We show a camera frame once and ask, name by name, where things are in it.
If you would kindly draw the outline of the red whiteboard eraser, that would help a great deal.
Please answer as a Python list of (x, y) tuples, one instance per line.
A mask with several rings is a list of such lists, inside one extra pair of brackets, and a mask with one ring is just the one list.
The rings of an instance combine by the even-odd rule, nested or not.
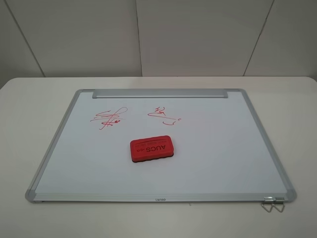
[(130, 142), (131, 159), (134, 163), (172, 157), (174, 146), (168, 135), (148, 137)]

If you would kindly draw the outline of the white whiteboard with aluminium frame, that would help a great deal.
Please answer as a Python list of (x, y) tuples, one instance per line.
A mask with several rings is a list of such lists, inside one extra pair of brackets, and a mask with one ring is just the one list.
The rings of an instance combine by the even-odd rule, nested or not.
[[(296, 191), (243, 89), (228, 98), (103, 98), (78, 90), (25, 193), (30, 202), (263, 202)], [(174, 155), (134, 163), (130, 142)]]

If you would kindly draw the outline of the metal hanging clip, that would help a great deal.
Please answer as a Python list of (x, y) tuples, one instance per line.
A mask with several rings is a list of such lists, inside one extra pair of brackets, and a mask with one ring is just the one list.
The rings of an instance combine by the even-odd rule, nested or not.
[(284, 198), (274, 198), (272, 201), (272, 208), (277, 210), (279, 213), (282, 213), (285, 209), (285, 199)]
[(264, 197), (264, 200), (261, 203), (261, 206), (264, 210), (270, 213), (273, 210), (274, 201), (275, 201), (274, 197)]

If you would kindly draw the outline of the right metal hanging clip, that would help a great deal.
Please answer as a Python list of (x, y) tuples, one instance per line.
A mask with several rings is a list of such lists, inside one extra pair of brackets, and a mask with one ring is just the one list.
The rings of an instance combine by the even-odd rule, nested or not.
[(274, 198), (272, 201), (272, 208), (277, 210), (279, 213), (282, 213), (285, 209), (285, 199), (284, 198)]

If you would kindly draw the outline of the grey whiteboard pen tray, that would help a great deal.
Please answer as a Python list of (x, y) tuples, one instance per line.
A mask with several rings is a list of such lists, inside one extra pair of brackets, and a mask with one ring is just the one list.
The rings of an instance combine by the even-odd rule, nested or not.
[(224, 89), (96, 89), (92, 98), (228, 98), (228, 94)]

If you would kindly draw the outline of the left metal hanging clip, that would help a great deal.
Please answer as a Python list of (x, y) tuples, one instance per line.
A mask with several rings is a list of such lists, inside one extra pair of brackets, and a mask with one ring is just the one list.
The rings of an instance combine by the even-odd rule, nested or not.
[(264, 197), (264, 200), (261, 203), (261, 206), (264, 210), (270, 213), (273, 210), (274, 201), (275, 201), (274, 197)]

